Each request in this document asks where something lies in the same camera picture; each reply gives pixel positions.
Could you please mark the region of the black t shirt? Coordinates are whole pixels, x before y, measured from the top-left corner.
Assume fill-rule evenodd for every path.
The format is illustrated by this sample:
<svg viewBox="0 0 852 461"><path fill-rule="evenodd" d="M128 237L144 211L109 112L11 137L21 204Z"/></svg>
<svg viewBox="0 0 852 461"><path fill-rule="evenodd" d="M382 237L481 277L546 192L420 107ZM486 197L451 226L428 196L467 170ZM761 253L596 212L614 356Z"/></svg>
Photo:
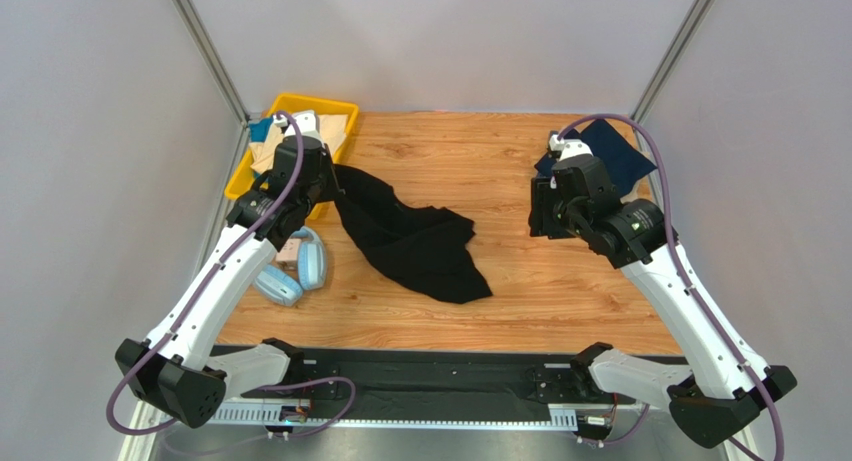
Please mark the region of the black t shirt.
<svg viewBox="0 0 852 461"><path fill-rule="evenodd" d="M447 208L410 207L390 184L358 168L338 164L335 172L341 224L380 274L445 303L493 295L467 249L473 220Z"/></svg>

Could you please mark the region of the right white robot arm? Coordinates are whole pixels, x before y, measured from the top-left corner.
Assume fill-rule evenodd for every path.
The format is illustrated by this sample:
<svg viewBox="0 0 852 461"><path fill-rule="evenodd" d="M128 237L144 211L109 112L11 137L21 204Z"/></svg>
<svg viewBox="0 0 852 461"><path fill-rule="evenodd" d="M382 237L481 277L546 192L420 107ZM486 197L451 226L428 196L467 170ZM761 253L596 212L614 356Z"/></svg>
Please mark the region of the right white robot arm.
<svg viewBox="0 0 852 461"><path fill-rule="evenodd" d="M647 199L622 201L599 158L561 159L530 185L531 236L574 237L605 257L649 301L686 359L670 366L598 342L571 361L582 393L666 409L689 439L714 448L796 387L788 367L767 364L726 320L662 209Z"/></svg>

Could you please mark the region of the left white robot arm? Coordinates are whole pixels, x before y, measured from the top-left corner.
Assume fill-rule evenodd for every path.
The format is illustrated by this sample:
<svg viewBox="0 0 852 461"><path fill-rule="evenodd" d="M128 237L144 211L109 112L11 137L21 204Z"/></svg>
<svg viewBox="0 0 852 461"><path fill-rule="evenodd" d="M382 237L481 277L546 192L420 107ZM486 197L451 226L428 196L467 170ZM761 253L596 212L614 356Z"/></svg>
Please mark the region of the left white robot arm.
<svg viewBox="0 0 852 461"><path fill-rule="evenodd" d="M284 341L268 338L220 356L211 350L249 285L336 191L334 163L320 135L286 136L272 169L235 202L213 254L178 304L143 340L118 347L122 380L139 400L198 428L225 400L287 379L304 354Z"/></svg>

